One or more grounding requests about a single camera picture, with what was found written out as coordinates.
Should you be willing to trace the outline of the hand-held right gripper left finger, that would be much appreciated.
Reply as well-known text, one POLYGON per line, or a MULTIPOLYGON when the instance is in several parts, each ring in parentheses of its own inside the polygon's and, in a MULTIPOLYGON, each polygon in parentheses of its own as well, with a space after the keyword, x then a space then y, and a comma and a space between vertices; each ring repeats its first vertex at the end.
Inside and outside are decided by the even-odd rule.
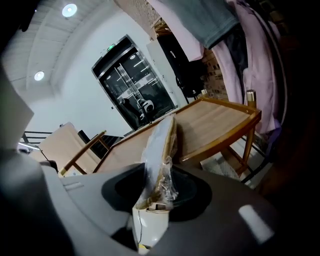
POLYGON ((142 192, 144 164, 59 177, 43 166, 45 187, 75 256, 137 256, 132 207, 142 192))

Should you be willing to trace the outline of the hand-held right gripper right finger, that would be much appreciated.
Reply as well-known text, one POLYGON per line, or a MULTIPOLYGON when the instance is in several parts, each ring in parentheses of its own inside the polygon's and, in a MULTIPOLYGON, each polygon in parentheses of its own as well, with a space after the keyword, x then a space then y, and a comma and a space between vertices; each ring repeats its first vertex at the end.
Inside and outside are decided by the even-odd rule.
POLYGON ((275 207, 234 179, 176 164, 177 188, 192 198, 169 214, 152 256, 282 256, 287 233, 275 207))

